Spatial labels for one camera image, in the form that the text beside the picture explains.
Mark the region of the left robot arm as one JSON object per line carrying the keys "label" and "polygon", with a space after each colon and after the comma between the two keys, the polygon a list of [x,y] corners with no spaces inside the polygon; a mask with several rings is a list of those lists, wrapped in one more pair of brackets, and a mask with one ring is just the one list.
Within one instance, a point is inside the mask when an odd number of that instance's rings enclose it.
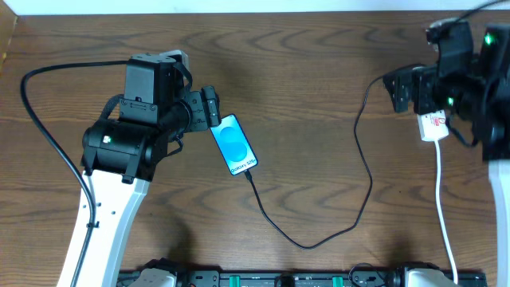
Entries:
{"label": "left robot arm", "polygon": [[59,286],[114,286],[131,226],[169,143],[221,122],[211,86],[191,89],[182,50],[127,61],[124,94],[110,99],[83,136],[82,178],[92,193],[80,208]]}

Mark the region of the blue Samsung Galaxy smartphone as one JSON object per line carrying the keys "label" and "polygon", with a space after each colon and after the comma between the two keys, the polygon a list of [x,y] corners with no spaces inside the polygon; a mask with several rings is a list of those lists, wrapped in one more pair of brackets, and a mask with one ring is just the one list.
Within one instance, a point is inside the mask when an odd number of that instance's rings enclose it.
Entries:
{"label": "blue Samsung Galaxy smartphone", "polygon": [[257,157],[234,114],[223,117],[222,122],[210,130],[232,176],[258,165]]}

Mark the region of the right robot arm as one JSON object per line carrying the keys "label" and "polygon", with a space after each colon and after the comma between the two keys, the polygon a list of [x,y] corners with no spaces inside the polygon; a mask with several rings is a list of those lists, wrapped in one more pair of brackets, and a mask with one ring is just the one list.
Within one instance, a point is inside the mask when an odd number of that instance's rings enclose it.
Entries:
{"label": "right robot arm", "polygon": [[496,204],[497,285],[509,284],[509,26],[489,24],[479,53],[466,20],[444,19],[426,31],[438,50],[430,66],[411,65],[383,77],[394,111],[448,110],[472,124],[469,146],[482,146]]}

